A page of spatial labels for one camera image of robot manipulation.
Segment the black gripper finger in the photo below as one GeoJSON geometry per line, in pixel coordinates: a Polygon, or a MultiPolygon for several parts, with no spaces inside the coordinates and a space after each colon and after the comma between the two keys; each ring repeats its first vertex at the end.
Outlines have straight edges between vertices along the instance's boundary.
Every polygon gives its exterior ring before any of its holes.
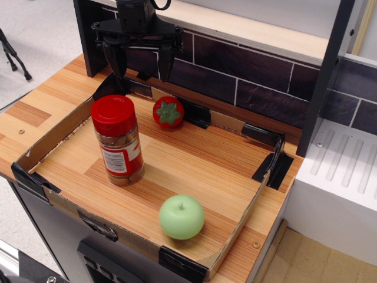
{"type": "Polygon", "coordinates": [[[123,78],[127,71],[127,56],[125,51],[120,46],[112,45],[105,41],[102,43],[102,48],[113,74],[118,78],[123,78]]]}
{"type": "Polygon", "coordinates": [[[176,48],[172,45],[163,45],[158,50],[158,71],[161,81],[167,81],[170,78],[176,53],[176,48]]]}

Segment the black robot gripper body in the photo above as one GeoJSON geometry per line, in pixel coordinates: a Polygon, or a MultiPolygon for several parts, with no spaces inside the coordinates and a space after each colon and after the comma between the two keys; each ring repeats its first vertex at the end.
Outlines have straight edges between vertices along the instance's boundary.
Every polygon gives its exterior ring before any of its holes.
{"type": "Polygon", "coordinates": [[[109,60],[123,60],[125,50],[157,51],[164,60],[172,60],[183,51],[183,28],[160,19],[156,1],[117,1],[118,18],[95,22],[91,28],[97,45],[109,60]]]}

